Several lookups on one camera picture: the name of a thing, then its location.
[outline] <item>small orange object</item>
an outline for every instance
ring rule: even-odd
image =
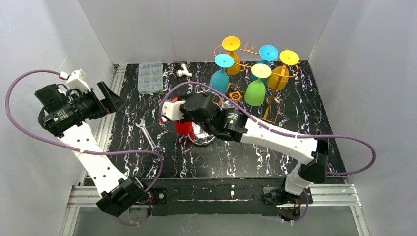
[[[235,102],[240,102],[242,100],[242,95],[238,91],[229,93],[229,98]]]

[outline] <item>cyan wine glass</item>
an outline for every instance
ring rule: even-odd
[[[226,74],[225,68],[231,67],[235,62],[233,58],[227,54],[217,55],[214,58],[214,61],[221,68],[212,75],[210,87],[225,94],[229,85],[229,76]]]

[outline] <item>clear plastic box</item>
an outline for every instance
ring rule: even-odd
[[[139,64],[138,92],[148,94],[162,92],[162,62],[150,62]]]

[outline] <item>metal bowl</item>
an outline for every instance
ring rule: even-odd
[[[205,147],[208,146],[216,140],[214,135],[210,135],[197,124],[192,123],[193,130],[192,134],[194,135],[194,139],[191,138],[190,134],[188,134],[188,139],[196,146]]]

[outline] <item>white cable connector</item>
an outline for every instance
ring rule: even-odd
[[[61,71],[60,79],[67,80],[68,79],[68,73]]]
[[[66,85],[69,89],[78,89],[82,93],[87,93],[91,91],[90,87],[84,81],[86,78],[87,73],[83,69],[76,70],[71,73],[66,81]]]
[[[187,77],[192,77],[193,74],[191,74],[188,69],[187,69],[187,65],[185,63],[181,64],[182,70],[177,70],[177,77],[182,77],[182,76],[187,76]]]

